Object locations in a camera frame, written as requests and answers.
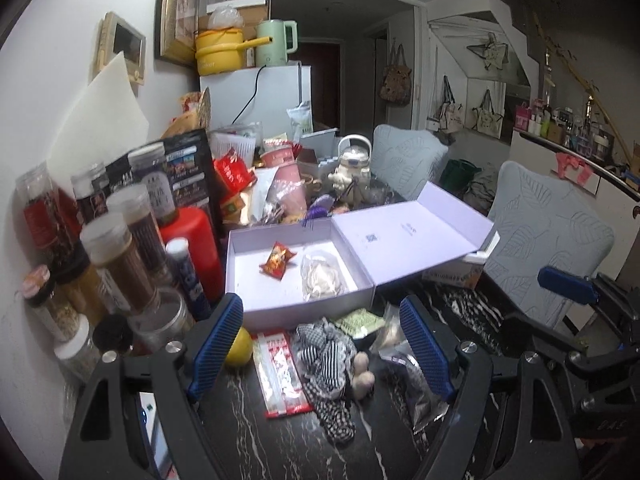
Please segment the leaf pattern chair cover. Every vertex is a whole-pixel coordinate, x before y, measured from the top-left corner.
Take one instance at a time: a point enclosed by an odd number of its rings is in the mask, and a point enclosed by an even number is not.
[[[380,124],[373,130],[371,173],[405,199],[414,200],[427,182],[439,181],[447,151],[427,130]]]
[[[591,276],[613,247],[614,231],[574,184],[507,161],[500,168],[489,218],[500,243],[486,272],[527,316],[554,327],[571,302],[538,285],[547,265]]]

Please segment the hanging bag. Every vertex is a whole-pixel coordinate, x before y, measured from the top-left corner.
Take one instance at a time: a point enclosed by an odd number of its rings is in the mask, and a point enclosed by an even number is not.
[[[476,114],[476,126],[474,126],[474,129],[482,134],[500,139],[502,115],[495,113],[489,89],[484,93],[480,107],[474,108],[474,112]]]
[[[411,69],[404,59],[402,43],[391,47],[390,65],[383,72],[384,81],[380,89],[380,98],[389,103],[405,106],[411,101]]]
[[[456,103],[449,78],[444,76],[444,92],[440,107],[440,131],[445,134],[459,132],[463,128],[462,104]]]

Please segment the metal screw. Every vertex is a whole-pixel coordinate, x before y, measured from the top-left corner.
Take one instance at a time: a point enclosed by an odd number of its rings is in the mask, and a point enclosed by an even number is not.
[[[180,341],[169,341],[164,349],[169,352],[169,354],[177,354],[182,350],[182,343]]]
[[[460,349],[465,354],[473,354],[478,350],[478,345],[473,341],[463,341],[460,343]]]
[[[524,358],[527,360],[527,363],[531,365],[540,361],[540,356],[531,351],[524,352]]]
[[[596,406],[596,399],[590,395],[585,397],[582,402],[580,403],[580,405],[582,406],[582,409],[585,412],[588,412],[589,410],[592,410],[593,408],[595,408]]]
[[[118,354],[113,350],[108,350],[102,354],[103,363],[113,363],[118,357]]]

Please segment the mint green electric kettle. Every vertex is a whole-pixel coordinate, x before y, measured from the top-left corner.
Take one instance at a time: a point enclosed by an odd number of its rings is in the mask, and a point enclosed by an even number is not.
[[[292,47],[287,48],[287,29],[290,30]],[[256,29],[258,38],[269,36],[273,41],[255,49],[256,66],[283,66],[287,64],[287,54],[298,49],[298,24],[282,20],[268,20]]]

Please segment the black package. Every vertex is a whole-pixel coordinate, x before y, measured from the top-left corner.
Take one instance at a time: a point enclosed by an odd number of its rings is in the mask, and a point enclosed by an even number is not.
[[[206,132],[201,128],[161,141],[164,143],[175,206],[196,206],[207,213],[216,234],[218,253],[222,254],[220,237],[224,234],[224,227],[220,199],[226,190],[213,170]],[[106,169],[111,192],[134,183],[127,155],[121,156]]]

